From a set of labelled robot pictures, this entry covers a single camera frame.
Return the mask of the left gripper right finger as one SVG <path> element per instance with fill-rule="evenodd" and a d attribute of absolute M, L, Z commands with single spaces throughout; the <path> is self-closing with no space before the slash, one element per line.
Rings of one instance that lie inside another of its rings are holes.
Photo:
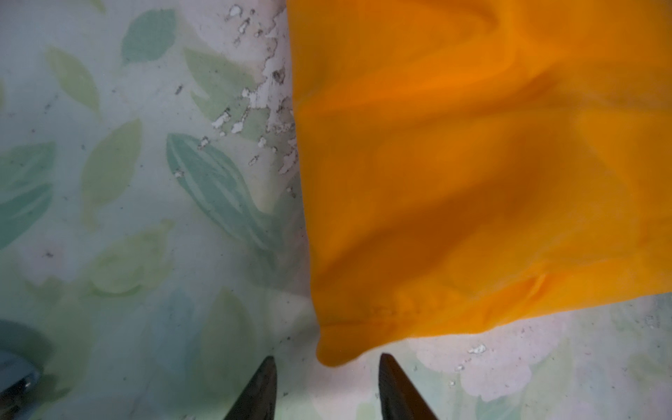
<path fill-rule="evenodd" d="M 438 420 L 390 353 L 381 354 L 378 386 L 383 420 Z"/>

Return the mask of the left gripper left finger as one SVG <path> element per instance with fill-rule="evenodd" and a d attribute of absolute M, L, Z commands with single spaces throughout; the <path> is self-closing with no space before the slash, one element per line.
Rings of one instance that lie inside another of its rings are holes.
<path fill-rule="evenodd" d="M 224 420 L 274 420 L 278 395 L 275 358 L 267 356 L 234 402 Z"/>

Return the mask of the orange shorts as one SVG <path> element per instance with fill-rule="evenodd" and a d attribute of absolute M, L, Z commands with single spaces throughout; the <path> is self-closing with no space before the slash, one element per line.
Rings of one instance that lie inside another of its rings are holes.
<path fill-rule="evenodd" d="M 323 364 L 670 291 L 670 2 L 287 11 Z"/>

